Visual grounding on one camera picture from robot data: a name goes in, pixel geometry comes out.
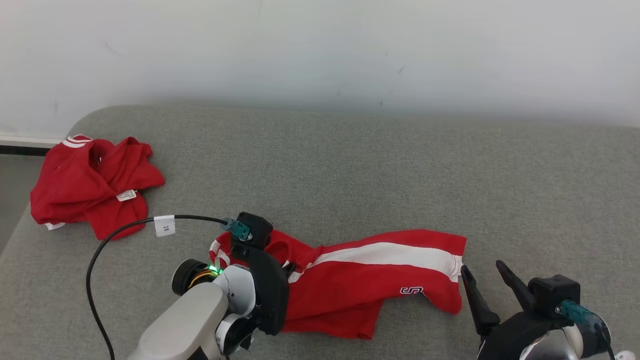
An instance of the gray couch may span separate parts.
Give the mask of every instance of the gray couch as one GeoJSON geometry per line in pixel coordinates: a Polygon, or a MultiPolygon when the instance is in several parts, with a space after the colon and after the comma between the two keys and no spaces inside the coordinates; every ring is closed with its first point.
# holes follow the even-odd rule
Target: gray couch
{"type": "MultiPolygon", "coordinates": [[[[638,129],[117,106],[70,133],[151,144],[166,185],[144,192],[150,216],[249,211],[315,246],[411,228],[464,235],[463,260],[503,319],[518,304],[496,259],[524,281],[579,281],[614,349],[640,352],[638,129]]],[[[177,229],[156,238],[147,226],[96,264],[93,294],[118,359],[176,300],[175,267],[207,259],[221,232],[192,220],[177,229]]],[[[0,359],[108,358],[84,292],[98,244],[87,224],[48,231],[25,211],[0,258],[0,359]]],[[[472,359],[477,347],[466,298],[452,316],[416,295],[386,301],[371,341],[258,334],[232,359],[472,359]]]]}

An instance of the orange wire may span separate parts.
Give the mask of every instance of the orange wire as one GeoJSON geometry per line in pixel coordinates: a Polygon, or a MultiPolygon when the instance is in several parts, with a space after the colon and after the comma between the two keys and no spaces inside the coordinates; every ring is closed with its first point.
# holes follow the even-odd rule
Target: orange wire
{"type": "Polygon", "coordinates": [[[191,284],[189,284],[189,289],[191,289],[191,287],[193,286],[193,284],[196,282],[196,280],[198,280],[201,277],[205,277],[205,276],[209,276],[209,275],[213,275],[213,273],[211,271],[203,271],[201,273],[199,273],[198,275],[196,275],[196,277],[193,278],[193,280],[191,280],[191,284]]]}

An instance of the clothing tag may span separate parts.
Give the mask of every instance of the clothing tag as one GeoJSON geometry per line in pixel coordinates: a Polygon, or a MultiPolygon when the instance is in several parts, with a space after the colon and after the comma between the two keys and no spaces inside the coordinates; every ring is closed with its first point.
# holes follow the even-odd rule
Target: clothing tag
{"type": "Polygon", "coordinates": [[[124,193],[121,193],[120,195],[116,195],[116,197],[118,198],[118,201],[123,202],[123,201],[127,201],[127,200],[131,200],[133,198],[135,198],[136,192],[134,190],[127,190],[124,193]]]}
{"type": "Polygon", "coordinates": [[[158,237],[175,234],[175,219],[173,215],[154,217],[154,224],[156,225],[156,235],[158,237]]]}
{"type": "Polygon", "coordinates": [[[45,224],[45,226],[46,226],[46,227],[47,227],[47,229],[49,229],[49,230],[55,230],[55,229],[57,229],[57,228],[59,228],[59,227],[63,227],[65,224],[66,224],[66,223],[64,223],[64,222],[59,222],[59,223],[57,223],[57,224],[52,224],[52,223],[48,222],[48,223],[46,223],[46,224],[45,224]]]}

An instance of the white wall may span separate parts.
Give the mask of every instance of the white wall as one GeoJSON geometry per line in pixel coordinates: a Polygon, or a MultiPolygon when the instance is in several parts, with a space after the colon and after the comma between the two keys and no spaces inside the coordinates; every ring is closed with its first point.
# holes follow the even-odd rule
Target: white wall
{"type": "Polygon", "coordinates": [[[159,99],[640,126],[640,1],[0,1],[0,135],[159,99]]]}

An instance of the teal connector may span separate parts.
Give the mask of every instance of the teal connector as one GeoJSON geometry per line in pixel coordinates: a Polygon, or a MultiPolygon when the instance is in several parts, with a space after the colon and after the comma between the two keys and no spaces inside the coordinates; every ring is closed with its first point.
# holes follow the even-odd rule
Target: teal connector
{"type": "Polygon", "coordinates": [[[592,329],[595,328],[596,324],[601,328],[606,327],[606,324],[604,323],[604,321],[602,321],[602,318],[600,318],[597,314],[570,300],[562,301],[557,307],[556,313],[563,315],[564,317],[575,323],[586,324],[592,329]]]}
{"type": "Polygon", "coordinates": [[[220,225],[224,231],[228,231],[231,235],[239,238],[240,240],[249,240],[251,239],[251,232],[247,225],[244,225],[240,221],[234,220],[232,218],[226,218],[226,225],[220,225]]]}

